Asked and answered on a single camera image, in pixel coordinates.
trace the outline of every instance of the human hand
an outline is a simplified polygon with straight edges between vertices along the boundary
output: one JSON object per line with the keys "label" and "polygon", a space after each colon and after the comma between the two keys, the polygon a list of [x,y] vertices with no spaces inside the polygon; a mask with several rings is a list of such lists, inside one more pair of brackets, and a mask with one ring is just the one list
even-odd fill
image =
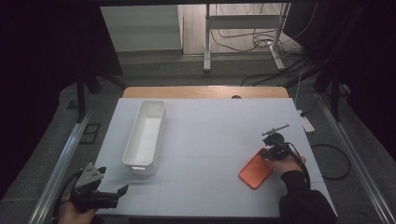
{"label": "human hand", "polygon": [[[303,163],[306,162],[305,157],[301,157],[301,160]],[[274,170],[279,174],[283,175],[287,171],[300,171],[302,172],[303,169],[300,167],[300,165],[297,163],[297,161],[291,156],[288,155],[285,159],[281,161],[269,161],[268,162],[274,167]]]}
{"label": "human hand", "polygon": [[59,218],[59,224],[90,224],[97,209],[90,209],[85,213],[80,213],[72,202],[68,201],[64,205]]}

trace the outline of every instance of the white wall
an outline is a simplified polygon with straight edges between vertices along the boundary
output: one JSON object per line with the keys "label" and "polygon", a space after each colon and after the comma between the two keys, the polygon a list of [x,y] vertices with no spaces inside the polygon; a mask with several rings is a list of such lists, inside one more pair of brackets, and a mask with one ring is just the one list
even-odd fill
{"label": "white wall", "polygon": [[177,6],[101,10],[116,52],[181,49]]}

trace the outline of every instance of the white table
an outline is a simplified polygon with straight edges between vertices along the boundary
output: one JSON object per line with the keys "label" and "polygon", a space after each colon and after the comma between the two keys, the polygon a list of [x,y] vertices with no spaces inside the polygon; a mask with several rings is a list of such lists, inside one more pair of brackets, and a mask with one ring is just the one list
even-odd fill
{"label": "white table", "polygon": [[145,217],[278,217],[286,187],[275,173],[258,189],[238,174],[264,146],[262,133],[279,131],[307,158],[312,189],[332,205],[318,165],[288,99],[160,99],[166,127],[158,171],[132,174],[122,163],[140,103],[119,99],[95,167],[107,168],[99,190],[115,192],[129,184],[116,209],[98,214]]}

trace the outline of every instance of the smartphone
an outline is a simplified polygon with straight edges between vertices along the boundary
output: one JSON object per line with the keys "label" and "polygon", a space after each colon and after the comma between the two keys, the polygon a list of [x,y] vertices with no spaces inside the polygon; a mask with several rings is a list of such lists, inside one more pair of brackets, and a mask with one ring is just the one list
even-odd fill
{"label": "smartphone", "polygon": [[273,170],[270,163],[260,155],[262,150],[263,148],[260,149],[241,172],[239,172],[239,178],[253,189],[258,188],[262,181],[264,181]]}

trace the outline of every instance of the white container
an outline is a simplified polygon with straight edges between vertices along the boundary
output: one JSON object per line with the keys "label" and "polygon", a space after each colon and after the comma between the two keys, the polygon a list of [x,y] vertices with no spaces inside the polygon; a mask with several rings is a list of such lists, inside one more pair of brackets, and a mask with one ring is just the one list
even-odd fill
{"label": "white container", "polygon": [[165,102],[143,101],[122,161],[137,175],[153,175],[157,171],[165,127]]}

